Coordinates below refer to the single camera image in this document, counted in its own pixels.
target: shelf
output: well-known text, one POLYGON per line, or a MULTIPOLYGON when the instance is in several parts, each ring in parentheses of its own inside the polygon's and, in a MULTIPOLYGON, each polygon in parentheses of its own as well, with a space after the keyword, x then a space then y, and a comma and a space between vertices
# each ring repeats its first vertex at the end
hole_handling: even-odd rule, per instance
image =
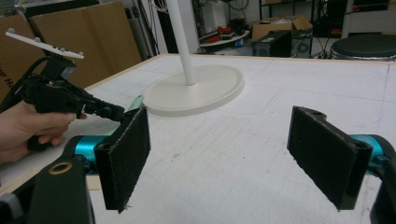
POLYGON ((249 33, 250 33, 250 31, 245 31, 244 34, 239 35, 239 36, 234 36, 233 38, 231 38, 231 39, 229 39, 229 40, 220 40, 220 41, 217 41, 217 42, 215 42, 215 43, 200 44, 199 46, 200 46, 200 47, 212 47, 212 46, 218 46, 218 45, 222 45, 222 44, 231 43, 231 42, 233 42, 233 41, 235 41, 235 40, 244 38, 244 37, 247 36, 249 33))
POLYGON ((295 9, 295 3, 301 3, 301 2, 311 2, 311 23, 314 20, 314 15, 315 15, 315 4, 316 0, 283 0, 280 2, 274 2, 274 3, 262 3, 262 0, 260 0, 259 4, 259 9, 260 9, 260 21, 262 20, 262 8, 263 7, 269 7, 269 17, 272 17, 272 6, 275 5, 284 5, 284 4, 293 4, 293 16, 294 16, 294 9, 295 9))

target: black handheld controller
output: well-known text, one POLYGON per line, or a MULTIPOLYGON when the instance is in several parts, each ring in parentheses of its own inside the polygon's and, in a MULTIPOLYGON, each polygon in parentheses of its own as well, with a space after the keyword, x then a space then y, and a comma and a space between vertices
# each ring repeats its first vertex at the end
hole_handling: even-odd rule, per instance
MULTIPOLYGON (((67 81, 76 69, 71 60, 59 55, 37 60, 13 86, 0 105, 0 113, 21 100, 34 105, 38 113, 71 112, 80 118, 82 113, 95 114, 105 119, 121 121, 124 108, 101 101, 82 88, 67 81), (46 66, 40 74, 34 70, 43 62, 46 66)), ((46 145, 38 144, 37 136, 28 141, 30 150, 41 151, 46 145)))

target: human hand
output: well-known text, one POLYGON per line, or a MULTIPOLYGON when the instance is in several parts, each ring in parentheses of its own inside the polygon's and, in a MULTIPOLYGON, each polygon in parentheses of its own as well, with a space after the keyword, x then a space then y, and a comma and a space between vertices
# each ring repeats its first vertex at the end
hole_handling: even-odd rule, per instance
POLYGON ((12 106, 0 114, 0 163, 27 155, 27 140, 33 135, 38 136, 40 144, 59 146, 64 140, 62 134, 75 119, 74 113, 37 113, 24 101, 12 106))

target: finger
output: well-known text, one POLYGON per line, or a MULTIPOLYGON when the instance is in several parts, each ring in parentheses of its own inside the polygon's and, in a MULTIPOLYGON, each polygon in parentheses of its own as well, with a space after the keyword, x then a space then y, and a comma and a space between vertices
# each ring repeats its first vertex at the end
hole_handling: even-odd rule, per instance
POLYGON ((0 163, 17 161, 18 159, 29 154, 29 150, 26 145, 20 145, 18 147, 1 150, 0 151, 0 163))
POLYGON ((52 127, 60 127, 69 124, 71 121, 76 119, 74 113, 43 113, 37 114, 32 117, 32 129, 35 131, 48 129, 52 127))
POLYGON ((37 113, 37 111, 35 110, 35 106, 31 105, 31 104, 27 104, 24 101, 20 101, 17 106, 20 106, 23 108, 24 111, 29 112, 29 113, 37 113))
POLYGON ((62 136, 61 133, 59 133, 59 134, 51 134, 51 135, 40 135, 40 136, 38 136, 38 143, 46 144, 48 142, 51 142, 52 139, 56 139, 56 138, 63 139, 63 136, 62 136))
POLYGON ((60 135, 60 136, 55 136, 53 138, 50 139, 50 142, 52 143, 53 146, 59 146, 62 142, 64 141, 64 136, 60 135))
POLYGON ((35 135, 57 136, 57 135, 61 135, 62 133, 65 133, 68 128, 69 128, 68 125, 64 125, 64 126, 61 126, 61 127, 48 128, 48 129, 36 132, 35 135))
POLYGON ((88 117, 87 114, 82 113, 82 114, 79 116, 79 119, 86 119, 87 117, 88 117))

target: white round base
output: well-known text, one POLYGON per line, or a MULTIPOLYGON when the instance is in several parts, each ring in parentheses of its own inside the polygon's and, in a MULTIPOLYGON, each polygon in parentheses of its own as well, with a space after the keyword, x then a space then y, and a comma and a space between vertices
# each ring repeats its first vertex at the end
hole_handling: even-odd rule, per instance
POLYGON ((143 93, 148 112, 163 117, 196 115, 229 103, 244 89, 242 72, 227 65, 192 68, 196 84, 188 86, 183 72, 163 77, 143 93))

